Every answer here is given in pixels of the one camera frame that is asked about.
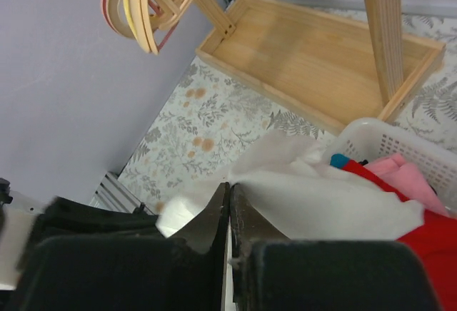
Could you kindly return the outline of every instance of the white plastic basket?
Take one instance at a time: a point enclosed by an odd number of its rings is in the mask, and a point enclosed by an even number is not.
[[[443,204],[452,213],[457,211],[457,155],[434,143],[375,118],[361,118],[344,129],[323,158],[330,162],[336,153],[357,161],[401,153],[418,166]]]

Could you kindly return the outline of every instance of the floral tablecloth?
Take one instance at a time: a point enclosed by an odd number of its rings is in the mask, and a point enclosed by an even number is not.
[[[363,11],[326,9],[366,21]],[[404,31],[447,43],[442,67],[394,123],[457,153],[457,19],[403,16]],[[334,136],[195,58],[119,181],[160,212],[187,183],[236,160],[271,129]]]

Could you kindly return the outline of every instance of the wooden post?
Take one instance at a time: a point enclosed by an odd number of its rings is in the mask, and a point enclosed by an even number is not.
[[[403,84],[401,0],[365,0],[379,88],[386,105]]]
[[[216,0],[194,0],[194,3],[224,38],[229,38],[235,31],[235,25]]]

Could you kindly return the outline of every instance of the white cloth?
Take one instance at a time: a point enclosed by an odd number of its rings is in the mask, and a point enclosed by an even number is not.
[[[226,181],[240,183],[253,207],[293,239],[395,240],[423,224],[420,203],[402,203],[371,181],[323,163],[324,149],[307,136],[272,131],[235,163],[170,200],[157,227],[165,236],[173,235]],[[231,241],[228,248],[230,258]],[[223,310],[235,311],[230,265],[225,292]]]

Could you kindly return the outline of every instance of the red fabric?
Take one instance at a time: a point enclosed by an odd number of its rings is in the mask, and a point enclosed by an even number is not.
[[[368,179],[386,192],[395,192],[405,202],[409,200],[398,190],[356,161],[350,160],[343,170]],[[420,257],[444,310],[457,310],[457,220],[424,209],[424,224],[397,239]]]

